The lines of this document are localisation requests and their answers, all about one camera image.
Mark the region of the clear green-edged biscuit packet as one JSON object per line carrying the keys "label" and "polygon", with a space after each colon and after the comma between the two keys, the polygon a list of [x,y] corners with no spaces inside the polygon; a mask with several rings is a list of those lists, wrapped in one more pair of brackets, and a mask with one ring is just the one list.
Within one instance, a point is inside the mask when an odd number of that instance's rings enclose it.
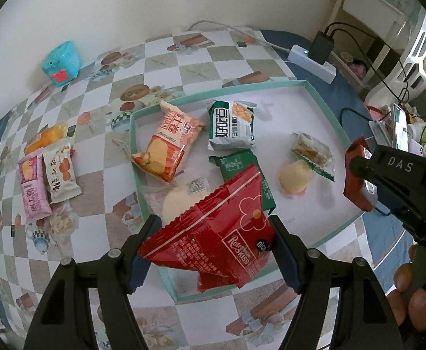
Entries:
{"label": "clear green-edged biscuit packet", "polygon": [[306,133],[292,133],[291,151],[304,160],[319,176],[335,181],[334,158],[330,148]]}

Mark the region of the yellow pudding cup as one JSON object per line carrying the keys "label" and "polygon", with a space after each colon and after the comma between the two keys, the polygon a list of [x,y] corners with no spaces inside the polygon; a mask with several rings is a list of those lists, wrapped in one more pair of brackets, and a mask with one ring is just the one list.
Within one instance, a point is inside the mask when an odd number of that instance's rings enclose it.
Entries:
{"label": "yellow pudding cup", "polygon": [[313,169],[304,160],[284,163],[279,168],[279,186],[284,194],[300,196],[305,194],[313,175]]}

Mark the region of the red Rose Kiss snack bag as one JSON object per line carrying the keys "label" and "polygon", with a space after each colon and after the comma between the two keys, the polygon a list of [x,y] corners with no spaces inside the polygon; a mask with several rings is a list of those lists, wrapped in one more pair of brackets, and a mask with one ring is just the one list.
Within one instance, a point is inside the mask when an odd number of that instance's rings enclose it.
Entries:
{"label": "red Rose Kiss snack bag", "polygon": [[138,255],[198,273],[197,291],[243,287],[266,266],[275,232],[261,205],[260,172],[229,180],[144,241]]}

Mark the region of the clear yellow cake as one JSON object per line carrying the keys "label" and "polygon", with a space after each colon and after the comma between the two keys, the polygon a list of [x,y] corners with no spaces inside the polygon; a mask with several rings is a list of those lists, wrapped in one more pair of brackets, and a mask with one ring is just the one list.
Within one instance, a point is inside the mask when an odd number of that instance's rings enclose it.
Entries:
{"label": "clear yellow cake", "polygon": [[211,191],[208,180],[200,177],[176,186],[148,189],[143,197],[151,212],[160,217],[165,227],[206,198]]}

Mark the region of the white cream snack packet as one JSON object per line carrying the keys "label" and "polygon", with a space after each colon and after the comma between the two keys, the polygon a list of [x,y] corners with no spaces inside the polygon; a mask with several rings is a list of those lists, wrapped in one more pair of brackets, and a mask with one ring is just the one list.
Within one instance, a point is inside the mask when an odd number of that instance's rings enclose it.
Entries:
{"label": "white cream snack packet", "polygon": [[52,204],[70,200],[83,193],[75,178],[70,142],[44,152],[43,160]]}

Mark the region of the dark green snack packet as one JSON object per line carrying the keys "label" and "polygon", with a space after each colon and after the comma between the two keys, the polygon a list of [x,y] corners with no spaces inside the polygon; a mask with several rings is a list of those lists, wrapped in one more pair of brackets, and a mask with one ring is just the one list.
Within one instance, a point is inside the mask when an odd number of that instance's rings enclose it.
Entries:
{"label": "dark green snack packet", "polygon": [[243,149],[225,156],[209,156],[208,160],[220,170],[224,182],[236,180],[242,175],[248,175],[248,169],[253,168],[260,172],[261,180],[261,205],[265,213],[271,214],[276,208],[270,187],[264,173],[261,171],[256,155],[250,149]]}

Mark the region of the green white cracker packet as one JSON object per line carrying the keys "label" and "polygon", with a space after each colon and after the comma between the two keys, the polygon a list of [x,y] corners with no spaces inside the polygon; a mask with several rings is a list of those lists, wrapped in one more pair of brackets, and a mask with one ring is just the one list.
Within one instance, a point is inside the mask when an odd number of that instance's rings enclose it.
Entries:
{"label": "green white cracker packet", "polygon": [[208,108],[207,147],[211,151],[249,149],[254,145],[254,103],[216,100]]}

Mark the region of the beige Swiss roll snack packet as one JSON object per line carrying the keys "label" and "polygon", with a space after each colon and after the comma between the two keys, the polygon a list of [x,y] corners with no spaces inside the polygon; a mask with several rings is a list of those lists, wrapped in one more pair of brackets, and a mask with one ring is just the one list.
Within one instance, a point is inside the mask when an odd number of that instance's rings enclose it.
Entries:
{"label": "beige Swiss roll snack packet", "polygon": [[146,173],[170,183],[206,124],[165,101],[160,107],[164,116],[146,150],[132,154],[131,159]]}

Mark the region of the pink snack packet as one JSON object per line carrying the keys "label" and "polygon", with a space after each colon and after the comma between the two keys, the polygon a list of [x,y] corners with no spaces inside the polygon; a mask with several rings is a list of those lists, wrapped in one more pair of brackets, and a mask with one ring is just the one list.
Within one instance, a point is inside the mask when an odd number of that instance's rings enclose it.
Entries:
{"label": "pink snack packet", "polygon": [[42,150],[38,149],[24,156],[18,162],[22,203],[27,223],[36,222],[52,214],[45,188]]}

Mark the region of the checkered tablecloth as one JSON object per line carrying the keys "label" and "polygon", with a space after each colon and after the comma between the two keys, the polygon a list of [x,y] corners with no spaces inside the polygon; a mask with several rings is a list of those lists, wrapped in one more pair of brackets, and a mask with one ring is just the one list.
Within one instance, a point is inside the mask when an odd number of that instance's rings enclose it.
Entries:
{"label": "checkered tablecloth", "polygon": [[[62,258],[93,261],[121,247],[177,186],[223,183],[206,130],[170,183],[129,158],[148,146],[162,101],[208,121],[216,100],[254,105],[253,153],[287,230],[330,258],[371,258],[362,212],[343,196],[346,148],[369,133],[354,115],[364,104],[345,78],[326,83],[228,29],[116,48],[68,87],[42,89],[0,121],[0,326],[17,348]],[[62,122],[73,132],[82,192],[29,221],[19,162],[42,129]]]}

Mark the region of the white shelf unit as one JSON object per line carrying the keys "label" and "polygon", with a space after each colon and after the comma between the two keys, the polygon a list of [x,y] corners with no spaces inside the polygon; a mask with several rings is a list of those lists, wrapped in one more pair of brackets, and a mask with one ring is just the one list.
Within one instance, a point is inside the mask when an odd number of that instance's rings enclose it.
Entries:
{"label": "white shelf unit", "polygon": [[366,104],[405,104],[426,89],[426,9],[418,0],[335,0],[324,33]]}

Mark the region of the black power adapter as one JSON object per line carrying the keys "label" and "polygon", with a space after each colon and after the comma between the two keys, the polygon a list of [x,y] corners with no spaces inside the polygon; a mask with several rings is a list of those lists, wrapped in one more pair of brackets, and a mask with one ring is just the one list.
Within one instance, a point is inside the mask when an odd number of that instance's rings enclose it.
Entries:
{"label": "black power adapter", "polygon": [[324,65],[333,51],[335,44],[332,37],[319,31],[313,39],[308,57],[320,65]]}

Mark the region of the white power strip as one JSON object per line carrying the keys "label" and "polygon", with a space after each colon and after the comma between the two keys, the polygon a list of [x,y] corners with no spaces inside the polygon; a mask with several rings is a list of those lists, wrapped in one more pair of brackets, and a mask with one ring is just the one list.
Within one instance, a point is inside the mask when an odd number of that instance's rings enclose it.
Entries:
{"label": "white power strip", "polygon": [[291,48],[287,60],[307,70],[327,84],[331,84],[337,74],[337,69],[333,64],[329,62],[325,62],[324,64],[317,63],[309,57],[308,50],[297,44]]}

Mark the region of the orange jelly snack packet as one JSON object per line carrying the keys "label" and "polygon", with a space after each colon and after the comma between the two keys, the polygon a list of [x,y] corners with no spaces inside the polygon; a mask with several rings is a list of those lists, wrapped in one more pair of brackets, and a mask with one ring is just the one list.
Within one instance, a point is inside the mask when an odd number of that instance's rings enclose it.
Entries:
{"label": "orange jelly snack packet", "polygon": [[45,129],[25,148],[24,154],[28,155],[39,148],[45,148],[61,140],[64,135],[66,135],[67,129],[68,124],[66,122],[59,122],[54,126]]}

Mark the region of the teal rimmed white tray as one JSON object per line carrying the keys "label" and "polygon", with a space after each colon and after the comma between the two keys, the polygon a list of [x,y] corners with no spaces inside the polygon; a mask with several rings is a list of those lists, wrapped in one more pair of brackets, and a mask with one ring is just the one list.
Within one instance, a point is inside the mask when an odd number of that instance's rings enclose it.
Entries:
{"label": "teal rimmed white tray", "polygon": [[178,302],[275,270],[272,218],[316,247],[360,217],[344,197],[349,139],[303,80],[234,86],[132,114],[135,184],[174,216],[141,247]]}

